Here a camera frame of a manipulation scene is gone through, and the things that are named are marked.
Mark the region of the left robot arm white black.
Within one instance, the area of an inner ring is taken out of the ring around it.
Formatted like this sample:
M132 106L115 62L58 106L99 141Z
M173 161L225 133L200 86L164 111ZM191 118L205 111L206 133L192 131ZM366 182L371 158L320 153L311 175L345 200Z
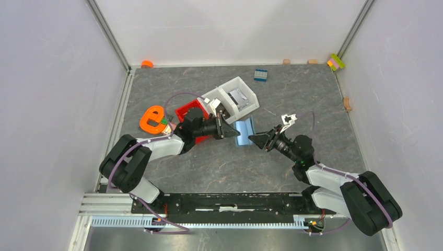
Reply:
M222 113L211 114L205 119L202 109L191 108L171 135L150 139L136 139L129 134L121 136L101 162L99 172L109 184L142 199L146 209L158 213L164 207L162 192L144 178L150 161L184 154L202 136L223 140L239 135L240 132L225 120Z

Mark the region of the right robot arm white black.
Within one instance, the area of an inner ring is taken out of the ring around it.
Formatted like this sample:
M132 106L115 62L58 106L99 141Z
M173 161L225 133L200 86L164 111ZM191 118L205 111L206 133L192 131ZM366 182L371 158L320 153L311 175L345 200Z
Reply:
M278 125L248 139L259 149L276 150L294 162L295 177L309 185L301 200L308 213L331 210L352 220L367 236L391 228L403 216L400 205L374 172L346 173L318 162L309 136L291 140Z

